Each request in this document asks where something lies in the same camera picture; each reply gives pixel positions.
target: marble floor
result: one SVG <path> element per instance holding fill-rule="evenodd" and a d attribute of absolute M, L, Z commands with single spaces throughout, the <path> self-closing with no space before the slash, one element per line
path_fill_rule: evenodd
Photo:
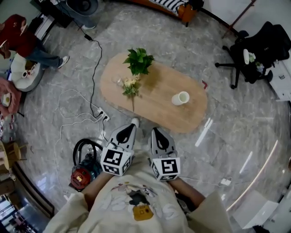
<path fill-rule="evenodd" d="M 229 207 L 250 185 L 278 140 L 273 156 L 251 188 L 269 200 L 278 201 L 291 179 L 287 169 L 291 151 L 289 106 L 277 102 L 264 81 L 252 85 L 245 83 L 241 76 L 237 89 L 229 87 L 234 71 L 214 66 L 215 62 L 231 62 L 222 46 L 233 44 L 235 37 L 221 39 L 226 30 L 224 26 L 199 12 L 186 28 L 179 20 L 158 11 L 119 2 L 100 2 L 92 18 L 98 24 L 88 34 L 103 49 L 95 74 L 93 104 L 110 116 L 105 124 L 107 134 L 129 123 L 135 115 L 106 103 L 99 88 L 100 76 L 109 59 L 117 53 L 145 48 L 157 61 L 208 84 L 208 107 L 201 125 L 192 133 L 170 132 L 181 158 L 184 180 L 204 195 L 219 191 L 223 203 Z M 54 26 L 45 47 L 52 54 L 69 54 L 70 60 L 59 70 L 46 70 L 39 85 L 27 94 L 23 106 L 25 118 L 19 118 L 19 128 L 21 141 L 29 147 L 27 161 L 21 161 L 20 165 L 56 209 L 60 209 L 66 202 L 64 194 L 73 192 L 68 184 L 74 146 L 85 137 L 96 140 L 102 124 L 99 127 L 90 120 L 82 122 L 89 115 L 72 118 L 90 112 L 89 104 L 77 92 L 70 90 L 60 99 L 59 96 L 75 89 L 90 99 L 91 77 L 100 49 L 97 43 L 85 40 L 73 23 L 66 29 Z M 195 147 L 209 117 L 213 125 L 200 146 Z M 154 123 L 141 119 L 143 149 L 148 149 L 147 138 L 153 126 Z M 250 161 L 240 173 L 251 152 Z M 231 184 L 220 184 L 223 178 L 231 179 Z M 240 202 L 229 211 L 230 216 L 239 205 Z M 248 232 L 232 222 L 235 232 Z"/>

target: orange sofa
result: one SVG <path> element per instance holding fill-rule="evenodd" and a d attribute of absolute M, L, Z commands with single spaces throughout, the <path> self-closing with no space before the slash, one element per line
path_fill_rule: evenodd
<path fill-rule="evenodd" d="M 151 8 L 157 9 L 157 10 L 161 10 L 163 12 L 170 14 L 170 15 L 178 17 L 179 19 L 182 20 L 182 22 L 186 23 L 186 27 L 188 27 L 189 22 L 197 13 L 197 10 L 192 10 L 192 6 L 190 4 L 187 4 L 186 6 L 180 5 L 179 9 L 178 9 L 178 15 L 176 15 L 173 12 L 171 12 L 170 10 L 167 10 L 164 7 L 162 7 L 161 5 L 158 5 L 157 3 L 153 3 L 152 1 L 149 1 L 149 0 L 126 0 L 126 1 L 138 3 L 141 5 L 146 5 L 148 7 L 151 7 Z"/>

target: green leaves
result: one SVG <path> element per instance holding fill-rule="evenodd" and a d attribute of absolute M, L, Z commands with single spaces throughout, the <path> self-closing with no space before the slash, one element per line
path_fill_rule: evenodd
<path fill-rule="evenodd" d="M 129 86 L 123 85 L 123 90 L 124 92 L 122 93 L 124 96 L 127 97 L 135 97 L 138 96 L 139 94 L 139 88 L 140 88 L 140 83 L 135 82 L 134 84 L 131 84 Z"/>
<path fill-rule="evenodd" d="M 128 67 L 131 70 L 132 75 L 138 74 L 148 74 L 148 67 L 154 61 L 154 57 L 152 55 L 147 55 L 146 50 L 142 48 L 137 48 L 136 51 L 133 49 L 128 50 L 130 54 L 128 58 L 123 63 L 129 63 Z"/>

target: person in red shirt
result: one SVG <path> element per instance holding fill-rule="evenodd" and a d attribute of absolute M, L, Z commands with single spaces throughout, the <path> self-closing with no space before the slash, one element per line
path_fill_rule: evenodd
<path fill-rule="evenodd" d="M 27 60 L 40 63 L 42 68 L 61 68 L 69 60 L 69 56 L 60 58 L 47 53 L 41 40 L 27 31 L 26 19 L 20 15 L 12 15 L 0 24 L 0 45 L 0 54 L 5 59 L 10 58 L 9 50 L 13 50 Z"/>

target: sneaker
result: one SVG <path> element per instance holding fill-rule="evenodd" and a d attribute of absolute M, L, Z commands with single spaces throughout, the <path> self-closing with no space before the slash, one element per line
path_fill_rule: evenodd
<path fill-rule="evenodd" d="M 68 62 L 69 58 L 69 56 L 64 56 L 63 63 L 58 67 L 58 69 L 62 68 Z"/>
<path fill-rule="evenodd" d="M 135 124 L 136 128 L 139 128 L 140 127 L 140 120 L 137 117 L 133 118 L 131 120 L 131 123 L 132 124 Z"/>
<path fill-rule="evenodd" d="M 85 25 L 82 26 L 83 30 L 89 30 L 89 29 L 93 29 L 96 28 L 96 25 L 94 25 L 93 27 L 86 27 Z"/>

